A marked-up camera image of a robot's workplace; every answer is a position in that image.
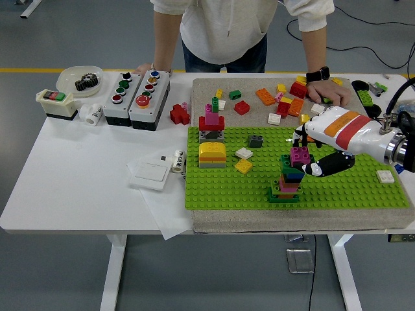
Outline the person's left hand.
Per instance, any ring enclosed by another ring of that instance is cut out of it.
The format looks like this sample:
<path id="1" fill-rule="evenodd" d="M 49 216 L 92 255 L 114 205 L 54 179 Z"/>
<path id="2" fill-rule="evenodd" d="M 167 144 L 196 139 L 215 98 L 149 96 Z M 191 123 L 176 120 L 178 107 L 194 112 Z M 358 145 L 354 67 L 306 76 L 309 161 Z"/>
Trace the person's left hand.
<path id="1" fill-rule="evenodd" d="M 328 98 L 334 106 L 346 106 L 351 100 L 351 91 L 330 80 L 309 82 L 307 94 L 311 101 L 317 104 L 322 103 L 322 98 Z"/>

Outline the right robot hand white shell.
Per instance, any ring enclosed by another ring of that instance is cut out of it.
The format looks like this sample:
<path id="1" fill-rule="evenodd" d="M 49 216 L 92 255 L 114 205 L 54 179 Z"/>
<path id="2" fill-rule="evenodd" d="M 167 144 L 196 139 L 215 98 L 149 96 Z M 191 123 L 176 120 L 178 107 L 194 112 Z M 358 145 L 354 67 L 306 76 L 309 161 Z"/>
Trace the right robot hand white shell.
<path id="1" fill-rule="evenodd" d="M 335 149 L 314 163 L 295 163 L 293 167 L 316 177 L 326 177 L 351 168 L 355 156 L 368 154 L 383 164 L 394 162 L 389 149 L 397 131 L 380 133 L 377 121 L 340 106 L 332 106 L 295 129 L 293 146 L 307 145 L 307 138 Z"/>

